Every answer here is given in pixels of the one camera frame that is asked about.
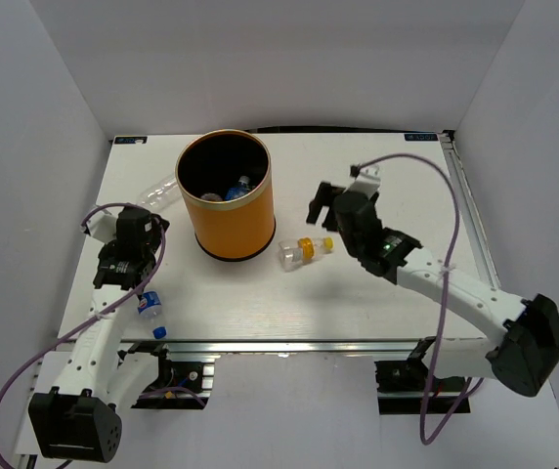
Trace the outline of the orange cylindrical bin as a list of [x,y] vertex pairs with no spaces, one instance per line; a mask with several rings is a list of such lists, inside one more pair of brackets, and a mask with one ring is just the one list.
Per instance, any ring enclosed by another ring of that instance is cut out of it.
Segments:
[[[204,134],[183,149],[175,176],[197,243],[208,255],[238,262],[257,256],[271,243],[277,227],[272,163],[259,138],[233,129]],[[241,176],[250,179],[250,193],[225,201]],[[202,200],[207,192],[223,200]]]

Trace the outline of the blue label blue cap bottle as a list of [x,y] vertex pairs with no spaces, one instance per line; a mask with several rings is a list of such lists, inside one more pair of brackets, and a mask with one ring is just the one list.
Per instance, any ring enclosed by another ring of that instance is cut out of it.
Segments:
[[162,303],[156,291],[147,290],[139,297],[137,313],[153,339],[161,340],[167,336]]

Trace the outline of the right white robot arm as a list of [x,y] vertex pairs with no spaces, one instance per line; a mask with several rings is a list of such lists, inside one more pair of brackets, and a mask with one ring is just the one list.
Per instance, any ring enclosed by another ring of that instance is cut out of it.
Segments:
[[495,379],[534,397],[559,363],[559,311],[549,297],[532,299],[493,288],[443,262],[401,231],[377,218],[375,195],[320,183],[307,223],[340,234],[348,254],[370,274],[429,298],[479,329],[480,339],[420,341],[408,365],[409,381],[433,388],[449,376]]

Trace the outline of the aluminium table rail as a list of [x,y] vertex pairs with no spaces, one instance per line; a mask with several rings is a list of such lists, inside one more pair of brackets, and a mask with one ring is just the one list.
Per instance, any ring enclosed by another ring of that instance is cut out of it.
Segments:
[[462,219],[481,280],[493,289],[501,290],[495,262],[489,248],[486,232],[476,205],[461,157],[455,145],[454,131],[438,133],[439,141],[450,171],[451,181],[459,200]]
[[294,354],[294,353],[400,353],[406,357],[418,340],[254,340],[151,341],[180,354]]

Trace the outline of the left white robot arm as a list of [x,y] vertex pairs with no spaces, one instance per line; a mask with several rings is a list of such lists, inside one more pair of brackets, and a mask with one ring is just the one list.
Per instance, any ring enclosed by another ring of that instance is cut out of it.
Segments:
[[108,463],[122,437],[122,413],[145,385],[161,390],[173,365],[158,356],[122,359],[118,349],[138,299],[157,273],[169,224],[149,210],[119,204],[93,209],[82,221],[86,235],[102,243],[84,324],[70,333],[72,351],[51,389],[36,393],[28,416],[42,456]]

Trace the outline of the red label red cap bottle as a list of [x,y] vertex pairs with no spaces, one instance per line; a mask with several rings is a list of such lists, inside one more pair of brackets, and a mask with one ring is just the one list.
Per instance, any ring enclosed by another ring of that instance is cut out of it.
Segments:
[[210,201],[210,202],[221,202],[223,200],[222,196],[214,193],[214,192],[207,192],[201,196],[202,200]]

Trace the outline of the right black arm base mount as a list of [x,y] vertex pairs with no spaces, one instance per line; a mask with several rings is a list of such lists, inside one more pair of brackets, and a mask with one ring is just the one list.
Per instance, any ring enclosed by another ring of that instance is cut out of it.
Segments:
[[[435,337],[418,342],[409,356],[401,361],[379,361],[375,363],[375,381],[380,415],[418,415],[421,409],[428,366],[422,359]],[[465,379],[459,376],[435,377],[427,406],[428,414],[444,415],[452,407],[462,391]]]

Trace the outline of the blue bottle inside bin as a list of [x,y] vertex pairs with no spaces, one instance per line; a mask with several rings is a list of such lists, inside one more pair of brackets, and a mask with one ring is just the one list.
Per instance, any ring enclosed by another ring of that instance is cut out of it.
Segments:
[[246,196],[250,193],[250,179],[247,176],[241,176],[236,184],[228,189],[225,201],[232,201]]

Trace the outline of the orange label yellow cap bottle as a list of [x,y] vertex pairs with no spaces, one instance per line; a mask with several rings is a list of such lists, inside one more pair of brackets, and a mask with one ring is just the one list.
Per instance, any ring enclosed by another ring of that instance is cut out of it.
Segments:
[[290,272],[319,260],[333,249],[334,242],[329,236],[285,240],[279,243],[279,262]]

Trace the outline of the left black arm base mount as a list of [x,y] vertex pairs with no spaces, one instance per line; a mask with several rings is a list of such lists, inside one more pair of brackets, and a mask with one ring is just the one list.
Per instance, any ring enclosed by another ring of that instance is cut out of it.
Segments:
[[135,409],[202,410],[209,399],[214,360],[172,351],[165,342],[133,343],[118,352],[118,367],[128,357],[154,357],[157,372],[132,405]]

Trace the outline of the right aluminium table rail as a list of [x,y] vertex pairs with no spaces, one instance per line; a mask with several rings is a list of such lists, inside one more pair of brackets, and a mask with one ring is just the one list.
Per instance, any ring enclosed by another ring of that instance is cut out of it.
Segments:
[[450,171],[451,181],[459,200],[462,219],[481,280],[493,289],[501,290],[495,262],[489,248],[486,232],[476,205],[461,157],[455,145],[454,131],[438,133],[439,141]]

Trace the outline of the front aluminium table rail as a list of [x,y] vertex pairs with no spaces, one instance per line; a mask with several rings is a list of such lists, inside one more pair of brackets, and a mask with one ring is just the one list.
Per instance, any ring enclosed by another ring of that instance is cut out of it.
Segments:
[[406,357],[418,340],[254,340],[151,341],[180,354],[294,354],[294,353],[400,353]]

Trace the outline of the clear crushed plastic bottle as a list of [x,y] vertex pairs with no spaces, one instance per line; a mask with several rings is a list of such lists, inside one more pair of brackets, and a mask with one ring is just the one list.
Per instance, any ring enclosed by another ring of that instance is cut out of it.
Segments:
[[176,177],[169,175],[141,192],[136,204],[152,213],[161,213],[181,198]]

